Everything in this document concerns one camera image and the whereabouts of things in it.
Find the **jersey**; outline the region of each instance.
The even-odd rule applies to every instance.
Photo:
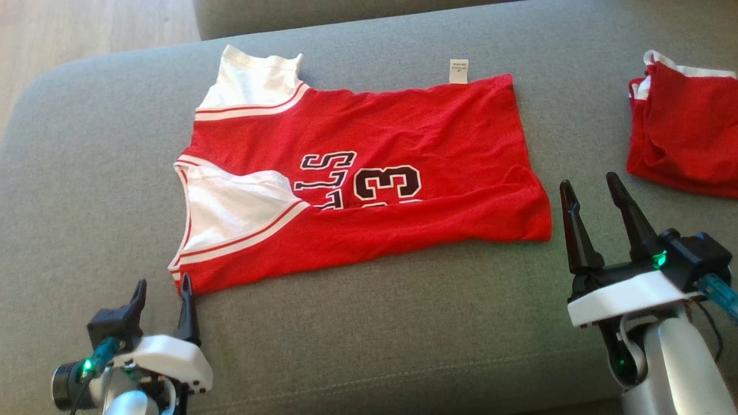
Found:
[[[627,170],[685,191],[738,198],[738,80],[735,72],[644,56],[630,82]]]
[[[512,76],[322,91],[298,78],[302,59],[226,48],[174,164],[187,201],[176,281],[212,292],[470,238],[551,237]]]

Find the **gray fabric upholstery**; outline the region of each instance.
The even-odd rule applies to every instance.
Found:
[[[204,41],[247,33],[401,16],[509,0],[194,0]]]
[[[171,164],[227,43],[257,56],[305,53],[303,77],[319,89],[427,87],[446,81],[450,58],[470,59],[471,79],[511,72],[554,229],[545,244],[469,241],[203,296],[215,388],[190,401],[192,414],[510,414],[616,396],[598,332],[568,321],[558,184],[574,183],[608,261],[628,252],[608,171],[655,228],[703,230],[738,252],[737,201],[624,173],[627,84],[643,53],[736,69],[736,21],[732,0],[525,1],[50,72],[20,99],[0,144],[0,412],[55,414],[51,373],[89,353],[86,322],[125,303],[138,278],[149,282],[143,329],[173,331],[166,266],[185,205]],[[736,375],[738,334],[715,315],[727,344],[720,367]]]

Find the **robotic arm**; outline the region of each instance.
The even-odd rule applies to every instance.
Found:
[[[93,354],[59,366],[52,377],[56,407],[72,415],[93,408],[105,415],[186,415],[187,398],[213,387],[213,370],[200,349],[189,275],[182,278],[180,296],[174,336],[143,336],[146,280],[129,304],[97,312],[87,325]]]
[[[656,235],[615,173],[607,174],[630,241],[630,262],[605,266],[579,217],[579,201],[561,183],[574,326],[597,326],[626,415],[736,415],[725,382],[686,304],[707,299],[736,318],[732,259],[706,233]]]

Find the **couch backrest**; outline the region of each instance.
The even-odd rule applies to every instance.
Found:
[[[202,40],[509,0],[194,0]]]

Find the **blue cable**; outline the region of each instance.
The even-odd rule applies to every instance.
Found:
[[[708,300],[720,306],[738,326],[738,294],[715,274],[705,275],[697,286]]]

